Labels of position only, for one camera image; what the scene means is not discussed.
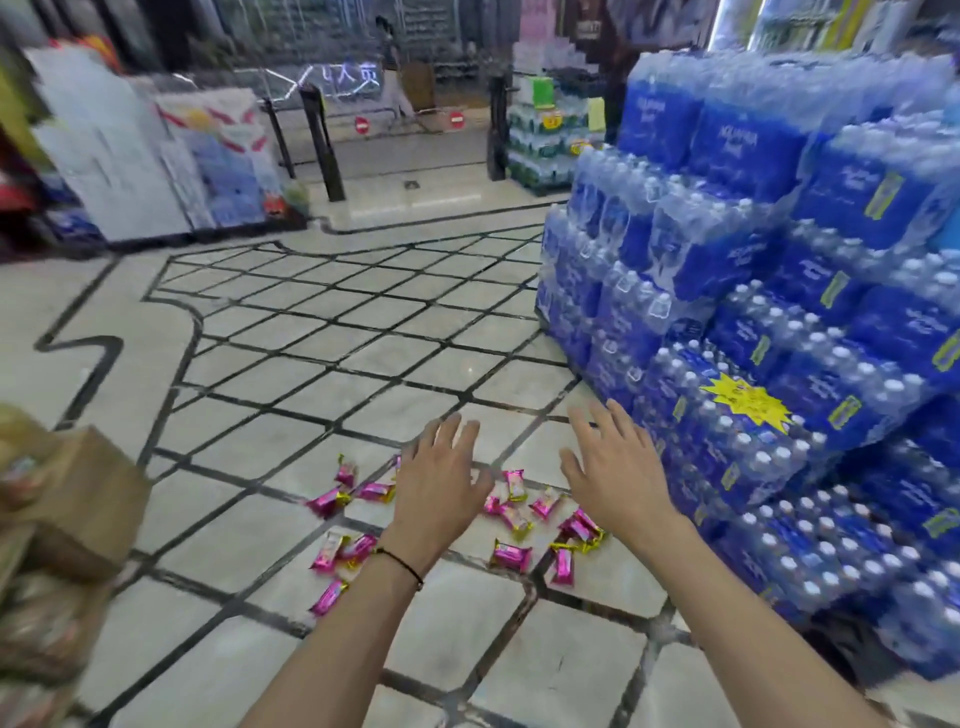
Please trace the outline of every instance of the woman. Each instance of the woman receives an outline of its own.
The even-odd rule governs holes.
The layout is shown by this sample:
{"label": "woman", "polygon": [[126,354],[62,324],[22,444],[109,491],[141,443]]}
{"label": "woman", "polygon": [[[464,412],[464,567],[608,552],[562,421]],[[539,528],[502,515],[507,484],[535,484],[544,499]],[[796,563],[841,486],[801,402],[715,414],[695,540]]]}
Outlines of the woman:
{"label": "woman", "polygon": [[413,104],[410,103],[400,84],[400,60],[394,39],[394,26],[383,15],[378,15],[374,24],[381,35],[382,42],[383,102],[394,110],[397,119],[401,114],[407,119],[413,119],[416,117]]}

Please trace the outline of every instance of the pink candy wrapper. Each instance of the pink candy wrapper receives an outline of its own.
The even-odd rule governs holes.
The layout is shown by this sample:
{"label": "pink candy wrapper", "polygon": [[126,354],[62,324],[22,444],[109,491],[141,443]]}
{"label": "pink candy wrapper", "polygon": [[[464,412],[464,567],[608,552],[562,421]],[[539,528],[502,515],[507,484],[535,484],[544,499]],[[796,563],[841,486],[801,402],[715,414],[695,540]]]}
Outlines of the pink candy wrapper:
{"label": "pink candy wrapper", "polygon": [[530,519],[520,513],[519,509],[512,503],[503,504],[500,508],[500,518],[507,524],[507,527],[514,534],[514,538],[518,541],[523,541],[530,533],[530,529],[534,527]]}
{"label": "pink candy wrapper", "polygon": [[357,569],[370,556],[374,546],[376,546],[376,538],[365,533],[356,541],[341,548],[337,558],[346,561],[348,568]]}
{"label": "pink candy wrapper", "polygon": [[346,493],[341,493],[334,488],[329,493],[324,493],[320,497],[306,501],[306,507],[316,513],[322,519],[333,515],[333,512],[342,505],[347,505],[351,498]]}
{"label": "pink candy wrapper", "polygon": [[532,547],[521,548],[511,544],[504,544],[499,539],[493,541],[493,556],[490,557],[491,566],[503,567],[523,573],[530,564]]}
{"label": "pink candy wrapper", "polygon": [[500,498],[491,494],[487,496],[487,499],[484,501],[483,510],[484,513],[490,516],[499,516],[503,510],[503,503],[500,502]]}
{"label": "pink candy wrapper", "polygon": [[324,541],[320,544],[320,553],[313,560],[310,569],[320,573],[333,573],[337,564],[337,555],[340,549],[349,542],[349,538],[343,534],[327,531]]}
{"label": "pink candy wrapper", "polygon": [[537,498],[533,504],[530,506],[530,510],[540,516],[544,521],[550,518],[550,514],[553,512],[553,509],[556,507],[564,497],[563,493],[547,487],[543,491],[543,495]]}
{"label": "pink candy wrapper", "polygon": [[394,499],[396,493],[395,483],[367,483],[361,486],[357,491],[357,497],[363,500],[378,500],[381,503],[389,503]]}
{"label": "pink candy wrapper", "polygon": [[343,579],[334,579],[330,582],[321,597],[317,600],[317,603],[310,607],[310,611],[313,612],[317,617],[322,617],[331,609],[333,605],[337,603],[337,599],[347,590],[349,583]]}
{"label": "pink candy wrapper", "polygon": [[523,471],[504,471],[507,478],[507,500],[521,503],[527,499],[526,488],[523,487]]}
{"label": "pink candy wrapper", "polygon": [[356,465],[347,460],[342,453],[337,455],[337,465],[339,465],[340,468],[337,470],[337,474],[333,479],[345,488],[352,488],[357,480]]}
{"label": "pink candy wrapper", "polygon": [[557,552],[556,570],[551,581],[554,584],[572,587],[574,546],[570,544],[551,544],[550,547]]}

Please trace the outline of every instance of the yellow price sign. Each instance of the yellow price sign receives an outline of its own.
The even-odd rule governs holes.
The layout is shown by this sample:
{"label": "yellow price sign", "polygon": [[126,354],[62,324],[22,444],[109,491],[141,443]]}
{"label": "yellow price sign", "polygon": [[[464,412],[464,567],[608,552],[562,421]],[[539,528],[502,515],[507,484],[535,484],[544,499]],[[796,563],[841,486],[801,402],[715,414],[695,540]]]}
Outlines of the yellow price sign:
{"label": "yellow price sign", "polygon": [[564,115],[561,113],[546,113],[543,115],[543,128],[552,132],[555,129],[559,129],[564,122]]}

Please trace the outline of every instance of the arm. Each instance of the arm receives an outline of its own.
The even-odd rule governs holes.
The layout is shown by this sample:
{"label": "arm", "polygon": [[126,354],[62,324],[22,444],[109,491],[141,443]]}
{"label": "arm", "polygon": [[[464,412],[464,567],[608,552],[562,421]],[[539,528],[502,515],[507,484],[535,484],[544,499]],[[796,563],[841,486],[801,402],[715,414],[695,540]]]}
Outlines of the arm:
{"label": "arm", "polygon": [[613,400],[570,412],[584,467],[561,450],[573,496],[642,561],[704,649],[743,728],[885,728],[886,722],[701,540],[667,494],[646,430]]}
{"label": "arm", "polygon": [[[467,529],[493,488],[484,471],[470,482],[480,424],[460,415],[427,426],[404,453],[396,478],[394,521],[379,545],[423,578]],[[417,580],[384,554],[370,558],[334,609],[276,675],[240,728],[359,728]]]}

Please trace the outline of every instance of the forearm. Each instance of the forearm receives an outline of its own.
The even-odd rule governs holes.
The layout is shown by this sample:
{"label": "forearm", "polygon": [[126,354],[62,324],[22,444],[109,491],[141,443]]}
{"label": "forearm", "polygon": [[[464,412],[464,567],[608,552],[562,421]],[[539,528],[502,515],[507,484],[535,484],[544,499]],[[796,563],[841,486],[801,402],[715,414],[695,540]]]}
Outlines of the forearm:
{"label": "forearm", "polygon": [[393,559],[371,558],[241,728],[359,728],[416,592],[417,581]]}
{"label": "forearm", "polygon": [[867,702],[677,517],[628,540],[670,594],[743,728],[884,728]]}

